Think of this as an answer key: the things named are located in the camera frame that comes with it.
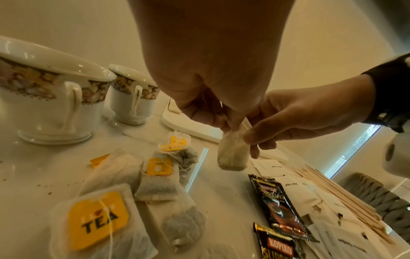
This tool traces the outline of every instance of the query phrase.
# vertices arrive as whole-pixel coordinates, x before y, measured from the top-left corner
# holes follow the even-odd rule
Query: gray chair
[[[349,176],[342,187],[375,208],[383,221],[410,244],[410,203],[362,173]]]

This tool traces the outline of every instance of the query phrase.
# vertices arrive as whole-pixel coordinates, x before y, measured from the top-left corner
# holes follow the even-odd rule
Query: black sleeve
[[[402,126],[410,118],[410,53],[363,74],[371,76],[376,86],[375,106],[364,123],[403,132]]]

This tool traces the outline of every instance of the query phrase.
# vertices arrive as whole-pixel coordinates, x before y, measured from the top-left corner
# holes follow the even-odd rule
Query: hand
[[[129,0],[159,88],[225,131],[263,99],[293,2]]]
[[[376,91],[372,78],[360,75],[335,84],[266,93],[248,114],[252,128],[244,134],[251,156],[275,149],[276,141],[300,140],[341,131],[364,121],[373,109]]]

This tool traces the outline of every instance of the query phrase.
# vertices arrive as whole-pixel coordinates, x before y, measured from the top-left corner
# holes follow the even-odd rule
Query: white table surface
[[[0,111],[0,258],[49,258],[50,226],[48,212],[58,202],[73,198],[87,175],[93,171],[89,160],[118,147],[140,157],[156,150],[171,131],[161,121],[167,96],[158,97],[155,112],[140,126],[128,126],[112,119],[106,101],[104,117],[88,141],[69,146],[37,146],[20,140]],[[257,173],[249,161],[243,172],[229,172],[217,165],[217,144],[193,137],[192,146],[208,155],[189,191],[208,216],[203,237],[189,250],[172,253],[153,224],[144,204],[138,203],[141,216],[159,250],[156,259],[195,259],[210,244],[232,245],[241,259],[260,258],[252,223],[266,225],[266,219],[249,182],[248,173]],[[289,163],[303,160],[281,147]],[[399,254],[410,246],[388,247]],[[305,246],[307,259],[316,258]]]

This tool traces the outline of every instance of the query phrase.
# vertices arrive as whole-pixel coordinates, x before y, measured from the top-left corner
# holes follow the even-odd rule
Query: white porcelain cup
[[[110,108],[120,122],[138,125],[145,123],[154,112],[159,88],[154,80],[141,72],[110,64],[117,75],[110,93]]]
[[[108,88],[109,69],[54,49],[0,36],[0,104],[20,138],[72,144],[93,135]]]

